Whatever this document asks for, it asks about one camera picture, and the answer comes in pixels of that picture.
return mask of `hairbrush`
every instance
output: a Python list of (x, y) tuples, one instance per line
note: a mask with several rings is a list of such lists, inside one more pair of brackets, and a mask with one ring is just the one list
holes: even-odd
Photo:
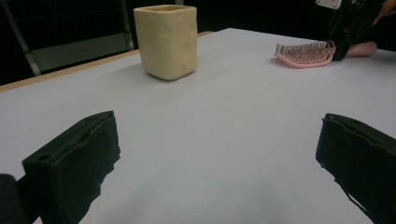
[[(376, 52), (375, 42), (352, 45), (347, 57), (369, 57)], [(295, 68), (321, 67), (332, 61), (336, 46), (331, 40), (315, 41), (303, 45), (276, 45), (275, 56), (282, 62)]]

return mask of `dark background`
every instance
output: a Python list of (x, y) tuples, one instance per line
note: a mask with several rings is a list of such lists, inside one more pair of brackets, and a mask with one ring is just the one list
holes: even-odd
[[(130, 32), (137, 47), (133, 9), (174, 4), (175, 1), (125, 0), (125, 3)], [(8, 5), (29, 49), (43, 49), (125, 31), (118, 0), (16, 0), (9, 1)], [(198, 32), (231, 27), (316, 40), (328, 38), (328, 23), (332, 15), (331, 9), (317, 6), (315, 0), (236, 3), (185, 0), (184, 5), (197, 7)], [(395, 26), (396, 16), (387, 17), (372, 28), (369, 38), (380, 49), (396, 51)], [(2, 8), (0, 60), (0, 85), (33, 75)]]

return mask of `wooden table edge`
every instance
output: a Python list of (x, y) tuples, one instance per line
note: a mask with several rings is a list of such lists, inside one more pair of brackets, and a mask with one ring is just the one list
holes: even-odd
[[(198, 36), (203, 36), (203, 35), (209, 35), (212, 34), (214, 32), (212, 31), (205, 31), (205, 32), (201, 32), (198, 34)], [(126, 57), (130, 57), (133, 55), (136, 55), (139, 53), (139, 49), (135, 49), (135, 50), (131, 50), (125, 53), (121, 53), (121, 54), (117, 54), (114, 56), (110, 56), (104, 59), (100, 59), (100, 60), (96, 60), (93, 62), (89, 62), (89, 63), (84, 63), (84, 64), (80, 64), (77, 66), (73, 66), (73, 67), (69, 67), (69, 68), (65, 68), (63, 70), (59, 70), (56, 72), (52, 72), (52, 73), (48, 73), (46, 75), (42, 75), (42, 76), (38, 76), (38, 77), (31, 77), (31, 78), (27, 78), (21, 81), (16, 81), (16, 82), (12, 82), (3, 86), (0, 86), (0, 92), (3, 91), (10, 91), (13, 89), (17, 89), (19, 87), (23, 87), (23, 86), (27, 86), (30, 84), (34, 84), (34, 83), (38, 83), (38, 82), (42, 82), (51, 78), (55, 78), (55, 77), (61, 77), (67, 74), (71, 74), (71, 73), (75, 73), (77, 71), (81, 71), (84, 69), (88, 69), (94, 66), (98, 66), (100, 64), (104, 64), (104, 63), (110, 63), (112, 61), (118, 60), (118, 59), (122, 59), (122, 58), (126, 58)]]

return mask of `white tabletop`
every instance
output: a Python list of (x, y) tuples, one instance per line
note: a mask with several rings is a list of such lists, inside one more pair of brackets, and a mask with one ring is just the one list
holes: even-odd
[(120, 160), (81, 223), (368, 224), (315, 159), (335, 113), (396, 136), (396, 53), (310, 69), (274, 60), (310, 40), (226, 29), (165, 82), (139, 55), (0, 93), (0, 172), (80, 119), (114, 110)]

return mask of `ceramic cup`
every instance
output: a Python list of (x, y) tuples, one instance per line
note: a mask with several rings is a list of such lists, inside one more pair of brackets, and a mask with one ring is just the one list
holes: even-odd
[(197, 66), (196, 7), (161, 5), (134, 9), (137, 42), (144, 70), (175, 80)]

